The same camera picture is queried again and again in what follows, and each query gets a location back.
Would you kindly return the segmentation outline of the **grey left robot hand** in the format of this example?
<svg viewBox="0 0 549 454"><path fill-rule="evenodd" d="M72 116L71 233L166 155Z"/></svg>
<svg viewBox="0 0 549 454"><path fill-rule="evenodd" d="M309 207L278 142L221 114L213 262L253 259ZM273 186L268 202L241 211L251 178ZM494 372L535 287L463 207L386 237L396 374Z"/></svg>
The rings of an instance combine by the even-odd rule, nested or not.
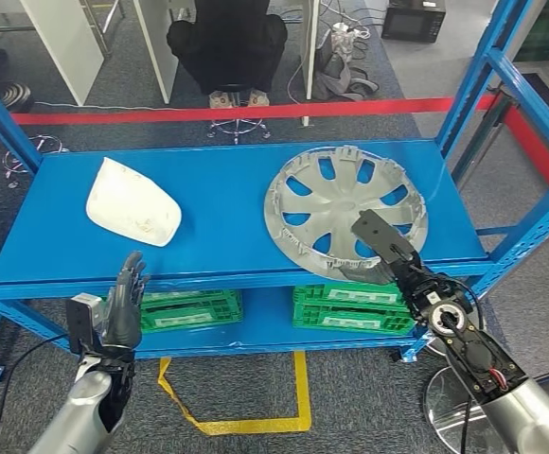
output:
<svg viewBox="0 0 549 454"><path fill-rule="evenodd" d="M141 340L141 305L145 287L150 280L143 275L145 263L142 253L130 253L109 290L109 305L102 343L109 347L134 350Z"/></svg>

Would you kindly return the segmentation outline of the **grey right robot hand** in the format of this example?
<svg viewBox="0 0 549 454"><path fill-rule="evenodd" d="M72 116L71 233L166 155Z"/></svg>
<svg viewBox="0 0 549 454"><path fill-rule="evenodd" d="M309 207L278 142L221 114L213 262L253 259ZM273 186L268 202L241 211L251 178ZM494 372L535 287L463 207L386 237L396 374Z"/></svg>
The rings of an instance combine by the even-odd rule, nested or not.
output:
<svg viewBox="0 0 549 454"><path fill-rule="evenodd" d="M375 285L386 285L395 281L390 267L379 256L361 259L336 258L333 263L349 281Z"/></svg>

